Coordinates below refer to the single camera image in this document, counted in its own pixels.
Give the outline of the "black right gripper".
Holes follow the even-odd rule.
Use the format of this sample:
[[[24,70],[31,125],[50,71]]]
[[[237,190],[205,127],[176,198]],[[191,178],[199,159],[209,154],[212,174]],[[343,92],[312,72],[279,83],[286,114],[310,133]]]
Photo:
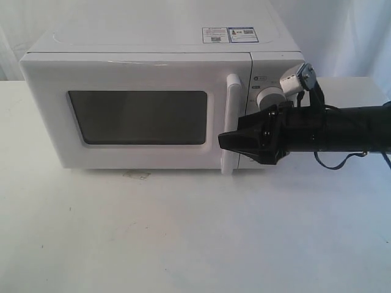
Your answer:
[[[223,150],[242,154],[263,165],[276,165],[291,152],[315,152],[325,148],[325,107],[272,105],[239,117],[238,130],[218,135]]]

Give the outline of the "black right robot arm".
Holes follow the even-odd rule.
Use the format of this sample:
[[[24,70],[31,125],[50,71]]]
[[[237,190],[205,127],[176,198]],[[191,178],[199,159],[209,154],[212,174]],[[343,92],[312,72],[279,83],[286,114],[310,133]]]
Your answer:
[[[286,102],[239,118],[237,130],[218,141],[263,165],[292,152],[389,153],[390,105],[315,109]]]

